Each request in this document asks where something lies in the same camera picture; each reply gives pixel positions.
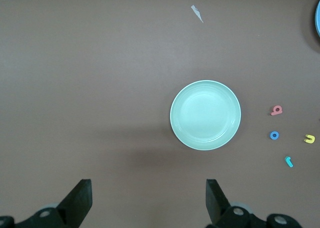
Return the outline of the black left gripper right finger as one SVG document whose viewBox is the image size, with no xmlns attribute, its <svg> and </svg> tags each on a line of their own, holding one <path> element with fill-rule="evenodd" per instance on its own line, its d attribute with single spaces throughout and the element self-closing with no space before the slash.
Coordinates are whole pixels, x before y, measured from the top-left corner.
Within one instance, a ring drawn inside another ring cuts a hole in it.
<svg viewBox="0 0 320 228">
<path fill-rule="evenodd" d="M 231 205 L 215 179 L 206 181 L 205 204 L 211 220 L 207 227 L 301 227 L 294 218 L 272 213 L 262 220 L 238 205 Z"/>
</svg>

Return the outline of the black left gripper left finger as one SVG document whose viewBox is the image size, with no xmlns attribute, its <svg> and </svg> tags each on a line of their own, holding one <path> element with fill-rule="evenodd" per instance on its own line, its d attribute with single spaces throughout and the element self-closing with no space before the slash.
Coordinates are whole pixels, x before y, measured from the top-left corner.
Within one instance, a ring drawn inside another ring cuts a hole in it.
<svg viewBox="0 0 320 228">
<path fill-rule="evenodd" d="M 82 179 L 57 207 L 43 208 L 16 223 L 12 216 L 1 216 L 1 227 L 80 227 L 93 204 L 92 181 Z"/>
</svg>

